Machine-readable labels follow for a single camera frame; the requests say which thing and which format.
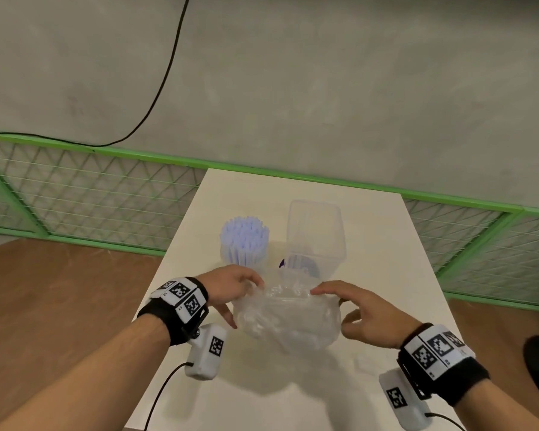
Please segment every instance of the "white table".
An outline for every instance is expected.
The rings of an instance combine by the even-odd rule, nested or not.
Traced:
[[[442,323],[459,334],[400,195],[216,169],[206,173],[143,302],[172,277],[198,275],[219,266],[219,232],[235,216],[259,217],[270,229],[270,240],[285,242],[288,208],[295,199],[340,207],[347,260],[335,278],[371,289],[418,319]],[[352,304],[342,307],[343,314],[350,310]],[[213,309],[208,322],[225,324]],[[189,345],[170,348],[127,427],[144,428],[160,386],[175,366],[186,361],[189,350]],[[232,330],[219,375],[198,382],[178,372],[162,393],[149,428],[399,430],[378,383],[380,373],[396,367],[395,357],[394,350],[340,336],[308,364]],[[441,399],[429,404],[432,411],[456,419]],[[430,429],[451,427],[438,419]]]

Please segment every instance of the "clear plastic bag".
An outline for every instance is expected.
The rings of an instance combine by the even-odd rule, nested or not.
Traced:
[[[276,268],[260,273],[266,286],[233,302],[237,326],[250,336],[287,353],[304,354],[331,345],[339,336],[338,298],[315,297],[320,281],[300,269]]]

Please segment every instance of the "hand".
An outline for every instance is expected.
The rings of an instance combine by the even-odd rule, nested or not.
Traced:
[[[243,266],[230,264],[196,277],[208,291],[208,305],[213,306],[226,322],[237,329],[236,321],[226,303],[244,297],[251,283],[263,287],[264,282],[258,273]]]
[[[348,339],[399,349],[405,338],[421,322],[372,291],[343,281],[327,281],[311,291],[312,295],[331,294],[340,298],[340,304],[351,301],[359,307],[351,311],[341,323],[341,333]]]

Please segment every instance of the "cable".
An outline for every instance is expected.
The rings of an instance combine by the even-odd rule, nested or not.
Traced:
[[[440,417],[442,419],[445,419],[447,421],[450,421],[453,425],[458,427],[460,430],[465,431],[465,428],[459,425],[457,422],[455,422],[453,419],[449,419],[447,416],[444,416],[443,414],[439,413],[425,413],[425,417]]]
[[[166,82],[166,80],[168,79],[168,76],[169,76],[169,71],[172,68],[173,57],[176,55],[176,49],[178,48],[178,41],[180,39],[181,24],[184,21],[184,16],[186,16],[186,10],[188,8],[188,3],[189,2],[190,2],[190,0],[186,0],[184,2],[184,7],[181,9],[180,21],[178,21],[178,30],[176,31],[176,39],[173,42],[172,55],[169,58],[168,67],[165,70],[164,79],[162,80],[162,82],[160,84],[160,88],[158,89],[158,93],[154,97],[154,101],[152,101],[152,105],[150,106],[150,108],[148,109],[148,111],[146,112],[146,114],[144,115],[142,120],[126,136],[124,136],[121,139],[118,139],[117,141],[109,142],[108,144],[93,145],[93,144],[83,144],[82,142],[68,141],[66,139],[60,139],[60,138],[57,138],[57,137],[42,136],[40,134],[34,134],[34,133],[18,133],[18,132],[15,132],[15,131],[0,131],[0,134],[6,134],[6,135],[11,135],[11,136],[33,136],[33,137],[39,137],[41,139],[48,139],[48,140],[51,140],[51,141],[64,142],[65,144],[93,146],[93,147],[96,147],[96,148],[99,148],[101,146],[115,145],[115,144],[117,144],[119,142],[123,142],[126,139],[128,139],[132,134],[134,134],[141,127],[141,125],[144,122],[146,122],[146,119],[148,119],[148,116],[151,114],[152,110],[154,109],[154,106],[156,105],[156,102],[158,102],[158,98],[160,97],[162,89],[164,89],[165,82]]]
[[[175,374],[177,370],[183,368],[184,366],[190,366],[191,367],[193,365],[194,365],[194,363],[190,363],[190,362],[182,363],[182,364],[180,364],[180,366],[178,366],[174,370],[172,370],[172,373],[169,374],[168,377],[165,379],[164,384],[162,384],[160,391],[158,391],[158,396],[156,397],[156,399],[154,399],[154,404],[152,405],[152,407],[150,409],[150,414],[148,414],[148,420],[146,420],[146,426],[144,427],[144,431],[148,431],[148,425],[150,424],[150,418],[152,417],[152,413],[154,412],[154,408],[156,407],[156,404],[158,403],[158,399],[160,398],[160,395],[161,395],[162,391],[164,390],[165,385],[168,384],[169,379],[173,377],[173,374]]]

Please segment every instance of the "gray wall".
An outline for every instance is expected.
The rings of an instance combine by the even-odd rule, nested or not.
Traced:
[[[183,0],[0,0],[0,129],[106,142]],[[539,207],[539,0],[191,0],[132,148]]]

